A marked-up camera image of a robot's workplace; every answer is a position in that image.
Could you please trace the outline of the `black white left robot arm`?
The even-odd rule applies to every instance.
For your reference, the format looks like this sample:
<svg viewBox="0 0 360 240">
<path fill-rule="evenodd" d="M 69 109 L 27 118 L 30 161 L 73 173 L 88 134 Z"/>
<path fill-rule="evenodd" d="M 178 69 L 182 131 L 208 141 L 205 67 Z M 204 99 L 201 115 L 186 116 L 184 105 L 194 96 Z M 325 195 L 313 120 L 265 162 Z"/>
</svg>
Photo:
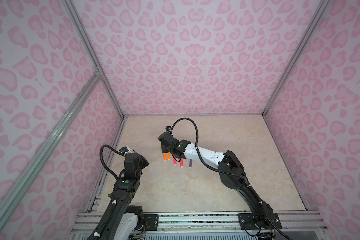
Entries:
<svg viewBox="0 0 360 240">
<path fill-rule="evenodd" d="M 89 240 L 127 240 L 133 229 L 142 224 L 142 214 L 128 212 L 128 207 L 140 186 L 143 169 L 149 163 L 138 153 L 127 153 L 124 157 L 125 167 L 121 176 L 117 176 L 108 168 L 104 160 L 101 160 L 102 165 L 115 177 L 116 182 L 113 191 L 109 194 L 110 203 L 88 237 Z"/>
</svg>

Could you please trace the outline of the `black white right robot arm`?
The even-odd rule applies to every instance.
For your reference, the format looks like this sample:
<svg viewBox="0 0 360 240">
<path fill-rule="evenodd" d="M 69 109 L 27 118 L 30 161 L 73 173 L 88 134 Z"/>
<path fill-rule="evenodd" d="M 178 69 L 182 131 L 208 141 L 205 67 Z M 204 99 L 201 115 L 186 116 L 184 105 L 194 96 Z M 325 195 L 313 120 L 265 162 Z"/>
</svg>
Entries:
<svg viewBox="0 0 360 240">
<path fill-rule="evenodd" d="M 206 168 L 218 173 L 222 184 L 236 191 L 248 205 L 257 226 L 277 231 L 282 228 L 277 214 L 254 190 L 243 165 L 232 151 L 221 153 L 200 148 L 190 141 L 179 141 L 167 132 L 161 134 L 158 140 L 162 149 L 176 159 L 200 161 Z"/>
</svg>

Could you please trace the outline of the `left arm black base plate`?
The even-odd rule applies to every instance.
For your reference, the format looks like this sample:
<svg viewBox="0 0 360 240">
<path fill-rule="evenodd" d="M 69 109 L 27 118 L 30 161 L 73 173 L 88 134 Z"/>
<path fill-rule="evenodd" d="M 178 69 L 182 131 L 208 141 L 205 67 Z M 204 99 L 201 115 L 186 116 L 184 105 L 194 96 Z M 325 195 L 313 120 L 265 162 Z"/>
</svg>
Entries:
<svg viewBox="0 0 360 240">
<path fill-rule="evenodd" d="M 158 225 L 159 215 L 157 214 L 137 215 L 137 223 L 133 229 L 133 232 L 157 231 Z"/>
</svg>

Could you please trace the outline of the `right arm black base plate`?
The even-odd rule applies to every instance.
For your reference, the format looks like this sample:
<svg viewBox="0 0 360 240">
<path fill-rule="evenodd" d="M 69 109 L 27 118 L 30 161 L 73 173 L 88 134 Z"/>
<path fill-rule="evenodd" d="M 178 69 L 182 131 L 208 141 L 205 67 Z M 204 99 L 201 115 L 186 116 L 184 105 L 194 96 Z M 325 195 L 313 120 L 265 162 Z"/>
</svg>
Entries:
<svg viewBox="0 0 360 240">
<path fill-rule="evenodd" d="M 249 230 L 258 231 L 259 229 L 270 230 L 273 227 L 276 227 L 277 229 L 281 230 L 283 228 L 281 220 L 278 214 L 276 213 L 272 213 L 271 216 L 269 217 L 272 224 L 270 224 L 267 218 L 261 219 L 251 213 L 238 214 L 238 219 L 241 230 L 247 230 L 247 231 Z"/>
</svg>

